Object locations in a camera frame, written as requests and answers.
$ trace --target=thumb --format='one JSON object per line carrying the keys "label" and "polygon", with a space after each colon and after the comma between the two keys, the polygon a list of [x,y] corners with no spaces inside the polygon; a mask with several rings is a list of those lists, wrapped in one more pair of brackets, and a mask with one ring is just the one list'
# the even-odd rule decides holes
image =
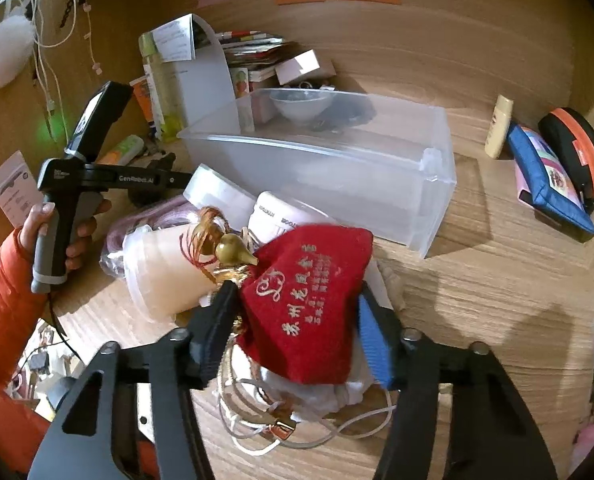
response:
{"label": "thumb", "polygon": [[40,228],[50,219],[55,209],[53,202],[36,204],[30,209],[30,214],[24,222],[24,227],[19,234],[19,242],[26,251],[31,253],[37,241],[37,234]]}

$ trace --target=clear plastic box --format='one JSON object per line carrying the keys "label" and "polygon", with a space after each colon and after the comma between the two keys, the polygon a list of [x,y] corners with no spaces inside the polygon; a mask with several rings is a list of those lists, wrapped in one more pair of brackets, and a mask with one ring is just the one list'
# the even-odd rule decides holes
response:
{"label": "clear plastic box", "polygon": [[374,94],[262,89],[179,133],[194,164],[292,196],[424,257],[455,189],[443,108]]}

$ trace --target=blue pouch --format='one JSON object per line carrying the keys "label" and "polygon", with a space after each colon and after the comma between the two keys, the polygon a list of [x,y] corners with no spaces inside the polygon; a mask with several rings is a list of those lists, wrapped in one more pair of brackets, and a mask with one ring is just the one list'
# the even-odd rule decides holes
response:
{"label": "blue pouch", "polygon": [[568,174],[539,134],[512,123],[508,144],[528,184],[532,206],[550,218],[594,235],[593,221],[584,211]]}

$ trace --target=gray handle grip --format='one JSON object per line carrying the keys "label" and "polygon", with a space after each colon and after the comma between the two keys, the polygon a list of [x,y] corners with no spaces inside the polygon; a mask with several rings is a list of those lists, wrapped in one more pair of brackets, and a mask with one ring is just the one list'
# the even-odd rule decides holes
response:
{"label": "gray handle grip", "polygon": [[67,279],[66,247],[77,238],[79,224],[94,215],[104,197],[96,191],[85,191],[74,201],[46,195],[46,202],[55,202],[55,212],[48,222],[48,231],[37,238],[32,266],[32,285],[35,294],[47,294],[51,285]]}

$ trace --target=red tag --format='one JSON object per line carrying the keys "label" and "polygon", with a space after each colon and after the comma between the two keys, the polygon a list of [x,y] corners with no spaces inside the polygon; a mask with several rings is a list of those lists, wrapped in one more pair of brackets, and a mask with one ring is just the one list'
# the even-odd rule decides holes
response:
{"label": "red tag", "polygon": [[241,288],[246,330],[238,344],[296,383],[344,383],[372,253],[370,231],[336,225],[301,226],[260,248]]}
{"label": "red tag", "polygon": [[586,155],[584,155],[584,151],[582,150],[581,142],[579,142],[577,139],[575,139],[573,141],[573,147],[575,148],[575,151],[578,154],[578,159],[580,160],[580,164],[582,166],[587,166],[588,161],[586,160]]}

